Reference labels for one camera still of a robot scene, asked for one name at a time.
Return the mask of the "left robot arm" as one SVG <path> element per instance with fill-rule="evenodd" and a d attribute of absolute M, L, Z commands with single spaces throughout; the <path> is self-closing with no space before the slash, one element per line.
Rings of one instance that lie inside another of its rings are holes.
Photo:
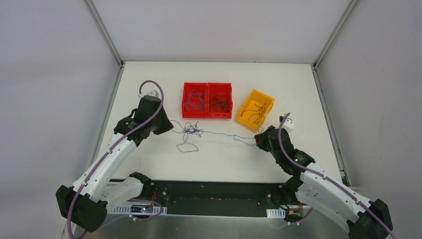
<path fill-rule="evenodd" d="M 151 179 L 139 172 L 131 173 L 119 184 L 107 189 L 109 180 L 120 165 L 151 133 L 160 135 L 173 129 L 163 101 L 145 95 L 137 108 L 116 125 L 106 148 L 72 186 L 60 186 L 56 192 L 60 213 L 68 225 L 76 224 L 94 232 L 104 223 L 107 214 L 120 204 L 137 198 L 147 201 L 152 188 Z"/>

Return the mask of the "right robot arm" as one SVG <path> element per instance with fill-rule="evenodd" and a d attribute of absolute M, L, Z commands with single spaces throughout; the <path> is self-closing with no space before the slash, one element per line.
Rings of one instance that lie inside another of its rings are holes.
<path fill-rule="evenodd" d="M 351 239 L 385 239 L 393 224 L 389 208 L 335 180 L 310 155 L 294 148 L 288 132 L 274 126 L 255 135 L 256 146 L 271 153 L 290 175 L 273 201 L 278 205 L 300 202 L 337 223 Z"/>

